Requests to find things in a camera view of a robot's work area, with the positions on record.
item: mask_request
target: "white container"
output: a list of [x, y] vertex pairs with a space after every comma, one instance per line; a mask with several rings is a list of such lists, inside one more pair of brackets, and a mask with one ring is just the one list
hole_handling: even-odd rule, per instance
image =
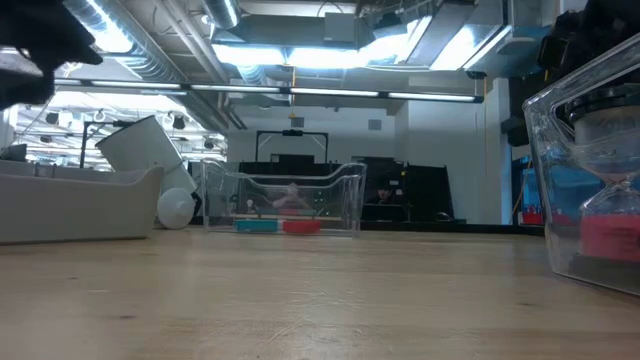
[[96, 144], [115, 171], [164, 168], [162, 192], [183, 188], [189, 193], [196, 183], [182, 165], [182, 157], [155, 116], [141, 119]]
[[163, 170], [126, 173], [0, 161], [0, 244], [144, 238], [153, 228]]

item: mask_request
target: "hourglass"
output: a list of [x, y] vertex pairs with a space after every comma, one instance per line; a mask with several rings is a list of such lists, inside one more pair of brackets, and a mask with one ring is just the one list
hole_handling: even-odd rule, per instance
[[640, 85], [591, 91], [566, 105], [575, 129], [573, 155], [604, 182], [580, 207], [582, 254], [640, 261]]

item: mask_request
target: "red object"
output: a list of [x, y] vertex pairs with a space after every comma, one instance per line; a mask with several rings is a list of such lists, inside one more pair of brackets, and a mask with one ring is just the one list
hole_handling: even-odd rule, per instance
[[523, 213], [522, 223], [525, 225], [544, 225], [542, 214]]
[[640, 216], [588, 216], [580, 231], [584, 255], [640, 262]]
[[282, 230], [290, 234], [313, 234], [320, 231], [320, 221], [284, 221], [282, 223]]

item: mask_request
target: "blue object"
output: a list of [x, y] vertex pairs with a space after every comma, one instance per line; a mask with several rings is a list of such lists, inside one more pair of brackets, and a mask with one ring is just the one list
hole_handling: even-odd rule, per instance
[[236, 220], [237, 231], [244, 232], [277, 232], [278, 220]]

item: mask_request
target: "white ball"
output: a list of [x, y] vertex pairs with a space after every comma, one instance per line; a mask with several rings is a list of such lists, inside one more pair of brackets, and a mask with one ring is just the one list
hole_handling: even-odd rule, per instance
[[168, 229], [182, 229], [189, 225], [195, 206], [187, 190], [169, 189], [158, 200], [158, 220]]

